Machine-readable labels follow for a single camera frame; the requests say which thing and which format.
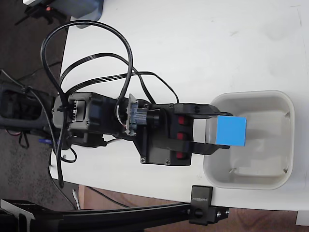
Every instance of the black mount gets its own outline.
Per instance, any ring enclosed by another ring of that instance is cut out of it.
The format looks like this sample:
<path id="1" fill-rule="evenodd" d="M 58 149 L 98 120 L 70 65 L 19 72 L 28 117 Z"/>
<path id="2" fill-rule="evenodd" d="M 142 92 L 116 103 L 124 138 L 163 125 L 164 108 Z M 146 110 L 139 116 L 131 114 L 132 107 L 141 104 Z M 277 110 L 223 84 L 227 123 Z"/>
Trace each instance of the black mount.
<path id="1" fill-rule="evenodd" d="M 1 200 L 6 213 L 0 214 L 0 226 L 12 232 L 131 232 L 185 220 L 207 225 L 229 214 L 227 207 L 212 206 L 211 197 L 212 187 L 192 186 L 191 203 L 67 212 L 28 201 Z"/>

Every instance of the black cable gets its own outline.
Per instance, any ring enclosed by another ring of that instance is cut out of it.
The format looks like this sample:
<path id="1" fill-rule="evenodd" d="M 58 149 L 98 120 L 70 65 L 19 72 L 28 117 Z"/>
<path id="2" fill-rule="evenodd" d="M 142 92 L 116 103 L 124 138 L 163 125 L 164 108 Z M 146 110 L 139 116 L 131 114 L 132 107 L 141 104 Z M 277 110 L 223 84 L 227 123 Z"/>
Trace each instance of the black cable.
<path id="1" fill-rule="evenodd" d="M 100 22 L 96 22 L 96 21 L 90 21 L 90 20 L 75 20 L 75 21 L 71 21 L 69 23 L 65 23 L 64 25 L 61 25 L 57 28 L 55 28 L 51 33 L 49 33 L 46 37 L 46 39 L 43 41 L 42 46 L 41 46 L 41 60 L 42 60 L 42 64 L 43 67 L 46 71 L 46 74 L 48 76 L 48 78 L 50 79 L 50 81 L 53 83 L 53 85 L 55 86 L 55 88 L 57 89 L 59 95 L 60 95 L 60 99 L 62 101 L 62 104 L 64 106 L 68 105 L 68 99 L 65 97 L 65 94 L 63 92 L 63 90 L 61 89 L 60 85 L 57 83 L 55 77 L 53 76 L 53 73 L 51 72 L 51 70 L 48 67 L 48 63 L 47 63 L 47 59 L 46 59 L 46 47 L 48 45 L 48 42 L 50 41 L 50 39 L 59 31 L 69 28 L 71 26 L 78 26 L 78 25 L 88 25 L 88 26 L 96 26 L 96 27 L 100 27 L 103 29 L 106 29 L 108 31 L 110 31 L 111 33 L 113 33 L 114 35 L 116 35 L 125 45 L 126 47 L 126 51 L 128 53 L 128 60 L 129 60 L 129 64 L 128 64 L 128 71 L 127 71 L 127 75 L 126 75 L 126 81 L 124 83 L 124 86 L 121 89 L 118 101 L 116 103 L 116 107 L 115 107 L 115 112 L 116 112 L 116 108 L 119 105 L 119 103 L 122 101 L 122 99 L 124 98 L 125 94 L 126 94 L 126 90 L 129 86 L 129 82 L 131 79 L 131 73 L 132 73 L 132 69 L 133 69 L 133 54 L 132 54 L 132 50 L 131 47 L 128 43 L 128 41 L 125 39 L 125 37 L 118 32 L 116 29 L 112 28 L 109 25 L 106 25 L 104 23 L 100 23 Z"/>
<path id="2" fill-rule="evenodd" d="M 124 208 L 129 208 L 129 206 L 127 206 L 127 205 L 125 205 L 125 204 L 122 204 L 122 203 L 120 203 L 120 202 L 115 201 L 114 199 L 112 199 L 112 198 L 106 196 L 104 193 L 101 193 L 100 191 L 96 190 L 96 189 L 93 188 L 93 187 L 89 187 L 89 186 L 86 186 L 86 187 L 89 188 L 89 189 L 91 189 L 92 191 L 96 192 L 97 194 L 101 195 L 102 197 L 105 197 L 107 200 L 109 200 L 109 201 L 111 201 L 111 202 L 113 202 L 113 203 L 115 203 L 115 204 L 117 204 L 117 205 L 120 205 L 120 206 L 122 206 L 122 207 L 124 207 Z"/>
<path id="3" fill-rule="evenodd" d="M 51 65 L 49 65 L 49 67 L 51 68 L 51 67 L 54 67 L 58 64 L 62 64 L 62 61 L 57 61 L 55 63 L 52 63 Z M 41 71 L 41 70 L 44 70 L 44 68 L 39 68 L 39 69 L 35 70 L 34 72 L 32 72 L 30 74 L 27 74 L 27 75 L 24 75 L 20 78 L 17 78 L 17 81 L 23 81 L 24 79 L 27 79 L 29 77 L 33 77 L 38 71 Z"/>
<path id="4" fill-rule="evenodd" d="M 114 143 L 114 142 L 117 142 L 117 141 L 120 141 L 121 139 L 111 139 L 109 141 L 106 141 L 107 144 L 111 144 L 111 143 Z"/>
<path id="5" fill-rule="evenodd" d="M 52 127 L 52 124 L 51 124 L 51 119 L 48 115 L 48 111 L 46 110 L 46 107 L 40 97 L 40 95 L 38 93 L 36 93 L 36 90 L 34 90 L 32 87 L 25 87 L 22 83 L 18 82 L 17 80 L 15 80 L 14 78 L 12 78 L 8 73 L 6 73 L 3 69 L 0 69 L 0 73 L 3 73 L 5 74 L 11 81 L 13 81 L 15 84 L 17 84 L 18 86 L 22 87 L 22 89 L 26 90 L 26 88 L 28 88 L 28 91 L 30 93 L 32 93 L 35 98 L 39 101 L 39 103 L 41 104 L 42 106 L 42 109 L 45 113 L 45 116 L 46 116 L 46 119 L 47 119 L 47 124 L 48 124 L 48 127 L 50 129 L 50 132 L 51 132 L 51 137 L 52 137 L 52 141 L 53 141 L 53 144 L 52 144 L 52 147 L 53 147 L 53 150 L 56 151 L 56 140 L 55 140 L 55 136 L 54 136 L 54 132 L 53 132 L 53 127 Z M 48 161 L 48 164 L 50 165 L 50 162 L 51 162 L 51 155 L 49 157 L 49 161 Z M 54 182 L 51 174 L 50 174 L 50 169 L 48 167 L 48 175 L 50 177 L 50 179 L 52 180 L 54 186 L 58 189 L 58 191 L 61 193 L 61 195 L 70 203 L 70 205 L 76 209 L 75 205 L 69 200 L 69 198 L 67 198 L 67 196 L 61 191 L 61 189 L 56 185 L 56 183 Z"/>
<path id="6" fill-rule="evenodd" d="M 50 164 L 51 162 L 51 158 L 52 158 L 52 154 L 49 156 L 49 161 L 48 161 L 48 164 Z M 74 210 L 77 210 L 77 207 L 73 204 L 72 201 L 70 201 L 70 199 L 61 191 L 61 189 L 58 187 L 58 185 L 54 182 L 53 178 L 52 178 L 52 175 L 50 174 L 50 169 L 49 169 L 49 165 L 48 165 L 48 168 L 47 168 L 47 172 L 48 172 L 48 176 L 50 178 L 50 180 L 52 181 L 53 185 L 56 187 L 56 189 L 60 192 L 60 194 L 67 200 L 67 202 L 69 202 L 69 204 L 72 206 L 72 208 Z"/>
<path id="7" fill-rule="evenodd" d="M 75 156 L 75 159 L 73 159 L 73 160 L 67 160 L 66 159 L 66 163 L 74 163 L 76 160 L 77 160 L 77 154 L 76 154 L 76 152 L 74 151 L 74 149 L 72 148 L 72 147 L 70 147 L 70 150 L 71 150 L 71 152 L 74 154 L 74 156 Z"/>
<path id="8" fill-rule="evenodd" d="M 156 78 L 158 78 L 163 84 L 166 85 L 166 87 L 169 88 L 169 90 L 175 95 L 176 98 L 176 102 L 179 103 L 179 98 L 176 94 L 176 92 L 173 90 L 173 88 L 171 86 L 168 85 L 168 83 L 166 83 L 161 77 L 159 77 L 157 74 L 153 73 L 153 72 L 133 72 L 131 74 L 132 76 L 135 75 L 153 75 Z M 76 92 L 77 90 L 84 88 L 86 86 L 90 86 L 93 84 L 97 84 L 97 83 L 102 83 L 102 82 L 107 82 L 107 81 L 113 81 L 113 80 L 119 80 L 119 79 L 123 79 L 126 77 L 126 73 L 124 74 L 119 74 L 119 75 L 114 75 L 114 76 L 106 76 L 106 77 L 99 77 L 99 78 L 94 78 L 88 81 L 84 81 L 81 82 L 75 86 L 73 86 L 72 88 L 70 88 L 67 92 L 66 95 L 69 96 L 70 94 Z"/>
<path id="9" fill-rule="evenodd" d="M 90 55 L 90 56 L 87 56 L 85 58 L 82 58 L 76 62 L 74 62 L 73 64 L 71 64 L 64 72 L 63 74 L 61 75 L 60 77 L 60 85 L 62 84 L 64 78 L 68 75 L 69 72 L 71 72 L 74 68 L 76 68 L 77 66 L 85 63 L 85 62 L 88 62 L 88 61 L 91 61 L 93 59 L 97 59 L 97 58 L 100 58 L 100 57 L 114 57 L 114 58 L 117 58 L 119 60 L 121 60 L 123 63 L 129 65 L 129 62 L 124 59 L 123 57 L 121 57 L 120 55 L 117 55 L 115 53 L 108 53 L 108 52 L 103 52 L 103 53 L 97 53 L 97 54 L 93 54 L 93 55 Z M 140 85 L 141 85 L 141 88 L 143 89 L 146 97 L 148 98 L 149 102 L 151 104 L 155 104 L 155 101 L 154 99 L 152 98 L 151 94 L 149 93 L 144 81 L 143 81 L 143 78 L 141 75 L 138 75 L 139 79 L 140 79 Z"/>
<path id="10" fill-rule="evenodd" d="M 110 31 L 111 33 L 113 33 L 114 35 L 116 35 L 123 42 L 123 44 L 126 47 L 126 50 L 127 50 L 127 53 L 128 53 L 128 60 L 129 60 L 128 71 L 127 71 L 125 84 L 124 84 L 124 86 L 123 86 L 123 88 L 120 92 L 118 101 L 117 101 L 116 106 L 115 106 L 115 114 L 116 114 L 117 105 L 119 105 L 120 101 L 123 99 L 123 97 L 126 94 L 126 90 L 127 90 L 127 87 L 129 85 L 129 82 L 130 82 L 130 79 L 131 79 L 131 73 L 132 73 L 132 68 L 133 68 L 133 54 L 132 54 L 131 47 L 130 47 L 128 41 L 125 39 L 125 37 L 120 32 L 118 32 L 116 29 L 114 29 L 111 26 L 108 26 L 104 23 L 100 23 L 100 22 L 96 22 L 96 21 L 89 21 L 89 20 L 75 20 L 75 21 L 66 23 L 64 25 L 61 25 L 61 26 L 55 28 L 53 31 L 51 31 L 47 35 L 46 39 L 43 41 L 43 43 L 41 45 L 42 65 L 43 65 L 43 67 L 46 71 L 47 77 L 49 78 L 49 80 L 52 82 L 52 84 L 55 86 L 56 90 L 59 93 L 60 100 L 61 100 L 61 103 L 62 103 L 62 108 L 63 108 L 63 123 L 62 123 L 61 131 L 60 131 L 59 143 L 58 143 L 58 147 L 57 147 L 57 151 L 56 151 L 59 186 L 61 188 L 64 185 L 63 176 L 62 176 L 62 168 L 61 168 L 61 149 L 62 149 L 62 145 L 63 145 L 63 140 L 65 139 L 65 134 L 66 134 L 65 133 L 66 123 L 67 123 L 67 119 L 68 119 L 68 109 L 67 109 L 67 107 L 69 106 L 69 103 L 68 103 L 68 98 L 64 94 L 61 86 L 56 81 L 53 73 L 51 72 L 51 70 L 48 66 L 47 58 L 46 58 L 46 48 L 47 48 L 47 45 L 48 45 L 48 42 L 50 41 L 50 39 L 57 32 L 59 32 L 63 29 L 69 28 L 71 26 L 77 26 L 77 25 L 91 25 L 91 26 L 96 26 L 96 27 L 106 29 L 106 30 Z"/>

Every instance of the white table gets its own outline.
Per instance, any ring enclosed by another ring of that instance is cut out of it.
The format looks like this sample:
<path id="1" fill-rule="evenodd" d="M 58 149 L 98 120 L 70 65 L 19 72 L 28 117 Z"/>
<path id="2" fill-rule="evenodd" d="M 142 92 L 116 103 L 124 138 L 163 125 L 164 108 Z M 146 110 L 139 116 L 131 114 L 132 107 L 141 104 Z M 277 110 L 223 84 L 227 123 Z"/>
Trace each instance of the white table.
<path id="1" fill-rule="evenodd" d="M 33 2 L 35 2 L 36 0 L 23 0 L 23 4 L 25 5 L 30 5 L 32 4 Z"/>
<path id="2" fill-rule="evenodd" d="M 227 92 L 270 89 L 285 92 L 294 102 L 295 161 L 287 183 L 276 190 L 216 188 L 213 205 L 309 210 L 308 12 L 307 0 L 105 0 L 100 21 L 127 38 L 134 66 L 164 78 L 181 102 L 210 103 Z M 70 28 L 62 71 L 99 52 L 127 57 L 122 43 L 109 32 Z M 126 69 L 113 58 L 93 60 L 72 71 L 63 88 Z M 175 101 L 157 79 L 144 80 L 158 103 Z M 84 90 L 116 98 L 122 84 L 119 80 Z M 146 98 L 136 77 L 129 93 Z M 202 142 L 204 130 L 195 130 L 194 136 Z M 66 181 L 180 202 L 190 202 L 192 185 L 211 185 L 203 173 L 202 155 L 194 154 L 191 166 L 168 167 L 140 164 L 137 150 L 127 141 L 97 149 L 73 147 L 77 161 L 62 164 Z M 63 154 L 72 157 L 70 151 Z M 56 178 L 54 156 L 52 165 Z"/>

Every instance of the red button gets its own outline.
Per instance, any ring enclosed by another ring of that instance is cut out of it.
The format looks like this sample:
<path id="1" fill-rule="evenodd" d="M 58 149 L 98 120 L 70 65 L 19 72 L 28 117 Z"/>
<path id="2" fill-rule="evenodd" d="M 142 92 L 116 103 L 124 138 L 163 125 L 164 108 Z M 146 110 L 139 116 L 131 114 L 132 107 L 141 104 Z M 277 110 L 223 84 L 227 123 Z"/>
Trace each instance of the red button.
<path id="1" fill-rule="evenodd" d="M 177 139 L 178 140 L 183 140 L 183 133 L 177 133 Z"/>
<path id="2" fill-rule="evenodd" d="M 176 152 L 176 158 L 182 159 L 182 158 L 183 158 L 183 153 L 180 152 L 180 151 L 177 151 L 177 152 Z"/>
<path id="3" fill-rule="evenodd" d="M 184 125 L 184 116 L 178 117 L 178 123 L 181 124 L 181 125 Z"/>

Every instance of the dark floor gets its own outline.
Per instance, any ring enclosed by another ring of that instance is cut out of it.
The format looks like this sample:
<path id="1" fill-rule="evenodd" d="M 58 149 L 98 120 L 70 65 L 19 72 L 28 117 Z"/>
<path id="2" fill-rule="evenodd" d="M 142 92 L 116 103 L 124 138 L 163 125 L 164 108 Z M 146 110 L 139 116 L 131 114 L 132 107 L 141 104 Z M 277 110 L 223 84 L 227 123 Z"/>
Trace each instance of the dark floor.
<path id="1" fill-rule="evenodd" d="M 0 68 L 15 78 L 32 73 L 42 66 L 41 43 L 58 26 L 57 21 L 47 25 L 43 18 L 30 18 L 14 26 L 24 16 L 25 8 L 22 0 L 0 0 Z M 51 41 L 47 51 L 49 63 L 62 60 L 65 40 L 66 34 L 63 32 Z M 59 73 L 60 65 L 53 70 Z M 55 94 L 44 72 L 24 83 Z M 30 148 L 25 150 L 19 146 L 18 137 L 0 130 L 0 199 L 29 200 L 54 210 L 71 209 L 48 177 L 49 146 L 38 143 L 38 138 L 34 136 L 29 136 L 29 142 Z M 76 185 L 65 184 L 64 188 L 72 200 L 73 187 L 76 188 Z"/>

